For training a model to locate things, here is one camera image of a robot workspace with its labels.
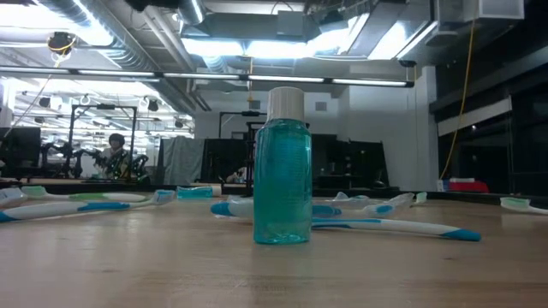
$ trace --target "plastic bottle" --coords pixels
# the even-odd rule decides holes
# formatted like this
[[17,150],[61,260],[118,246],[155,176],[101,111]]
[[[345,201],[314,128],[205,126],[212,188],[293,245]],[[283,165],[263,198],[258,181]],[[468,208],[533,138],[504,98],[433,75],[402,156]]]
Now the plastic bottle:
[[304,123],[304,92],[269,93],[268,118],[257,132],[253,185],[253,239],[260,244],[310,240],[311,137]]

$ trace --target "person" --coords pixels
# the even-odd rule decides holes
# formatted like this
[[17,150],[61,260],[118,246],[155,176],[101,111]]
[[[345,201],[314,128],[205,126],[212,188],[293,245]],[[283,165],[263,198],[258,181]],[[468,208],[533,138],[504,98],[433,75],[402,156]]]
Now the person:
[[123,161],[115,161],[118,154],[122,155],[123,145],[126,143],[126,140],[119,133],[113,133],[109,137],[110,148],[106,148],[101,152],[101,157],[104,158],[104,162],[101,163],[102,177],[105,179],[116,178],[117,176],[122,175],[123,172],[128,167],[128,158],[126,157]]
[[245,183],[246,177],[247,177],[247,168],[241,167],[238,169],[237,172],[233,173],[232,175],[229,175],[226,178],[227,183]]
[[126,143],[126,140],[119,133],[113,133],[109,137],[110,148],[106,148],[101,153],[102,157],[111,158],[113,155],[123,150],[123,145]]

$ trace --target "light fixture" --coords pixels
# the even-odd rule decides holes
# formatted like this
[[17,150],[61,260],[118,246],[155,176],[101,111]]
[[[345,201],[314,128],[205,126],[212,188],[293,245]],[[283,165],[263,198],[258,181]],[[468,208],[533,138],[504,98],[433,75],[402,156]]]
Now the light fixture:
[[4,73],[32,73],[32,74],[69,74],[67,69],[63,68],[29,68],[29,67],[11,67],[2,66]]
[[123,77],[154,77],[152,72],[133,72],[116,70],[98,70],[98,69],[80,69],[80,74],[98,75],[98,76],[123,76]]
[[303,42],[253,41],[246,49],[246,56],[266,59],[300,59],[313,56]]
[[234,40],[183,38],[187,52],[198,56],[241,56],[243,48]]
[[239,80],[237,74],[165,73],[168,78],[188,78],[197,80]]
[[438,22],[434,21],[430,26],[428,26],[423,32],[421,32],[416,38],[414,38],[400,53],[397,54],[396,58],[400,59],[408,54],[420,41],[422,41],[432,30],[438,26]]
[[147,108],[152,112],[158,111],[158,101],[156,99],[149,98]]
[[352,79],[333,79],[332,83],[336,85],[347,86],[407,86],[406,81],[389,81],[389,80],[352,80]]
[[390,60],[394,58],[405,47],[406,38],[405,27],[401,22],[396,22],[380,39],[367,59]]
[[264,76],[249,75],[250,80],[257,81],[286,81],[286,82],[309,82],[323,83],[324,79],[319,77],[293,77],[293,76]]
[[184,123],[181,119],[175,119],[175,127],[182,128],[184,126]]
[[51,98],[40,98],[40,100],[38,101],[38,104],[40,105],[40,107],[44,107],[44,108],[50,107],[50,103],[51,103]]
[[346,39],[341,43],[339,51],[337,52],[338,55],[348,52],[358,38],[358,35],[360,35],[361,29],[366,25],[368,19],[369,13],[365,13],[348,20],[348,28],[350,28],[350,31],[348,32]]
[[348,35],[348,29],[331,30],[326,33],[321,33],[307,43],[307,53],[311,56],[317,51],[334,50],[339,47],[339,42]]
[[[10,70],[13,67],[3,67],[0,66],[0,73],[5,72],[6,70]],[[29,68],[29,72],[34,72],[34,69],[39,68]],[[79,75],[79,76],[85,76],[86,73],[90,72],[90,70],[86,69],[71,69],[70,71],[67,70],[66,73],[60,73],[60,75],[63,76],[73,76],[73,75]],[[96,74],[96,70],[91,71],[92,75]],[[115,74],[118,76],[124,76],[127,74],[128,76],[131,76],[135,74],[136,72],[132,71],[108,71],[108,70],[102,70],[100,71],[101,74],[109,75],[109,74]],[[202,73],[150,73],[155,74],[158,78],[182,78],[182,79],[190,79],[190,80],[256,80],[256,81],[285,81],[285,82],[307,82],[307,83],[316,83],[316,84],[338,84],[338,85],[350,85],[350,86],[413,86],[413,82],[410,81],[393,81],[393,80],[362,80],[362,79],[346,79],[346,78],[322,78],[322,77],[308,77],[308,76],[269,76],[269,75],[258,75],[258,74],[202,74]]]

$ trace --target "blue liquid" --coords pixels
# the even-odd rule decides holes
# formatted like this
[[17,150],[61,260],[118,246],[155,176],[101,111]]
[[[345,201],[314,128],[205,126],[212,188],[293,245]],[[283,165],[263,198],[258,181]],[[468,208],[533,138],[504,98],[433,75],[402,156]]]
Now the blue liquid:
[[310,240],[311,137],[297,120],[268,121],[257,132],[253,239],[261,244]]

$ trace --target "yellow cable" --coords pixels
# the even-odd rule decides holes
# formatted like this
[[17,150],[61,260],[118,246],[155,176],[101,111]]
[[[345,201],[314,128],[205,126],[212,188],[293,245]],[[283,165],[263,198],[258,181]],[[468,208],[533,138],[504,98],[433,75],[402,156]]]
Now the yellow cable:
[[458,123],[456,124],[456,130],[453,133],[453,141],[451,142],[451,148],[449,150],[449,155],[445,161],[444,172],[439,176],[439,179],[442,180],[447,172],[449,163],[451,162],[451,157],[453,156],[453,150],[455,149],[456,136],[461,127],[462,113],[464,112],[464,105],[466,104],[466,95],[468,93],[468,79],[470,77],[470,67],[472,62],[472,48],[474,47],[474,29],[476,25],[476,17],[478,15],[478,6],[476,6],[474,18],[472,19],[472,27],[470,28],[470,43],[468,44],[468,60],[466,63],[466,73],[464,75],[464,88],[462,89],[462,102],[461,102],[461,111],[459,112]]

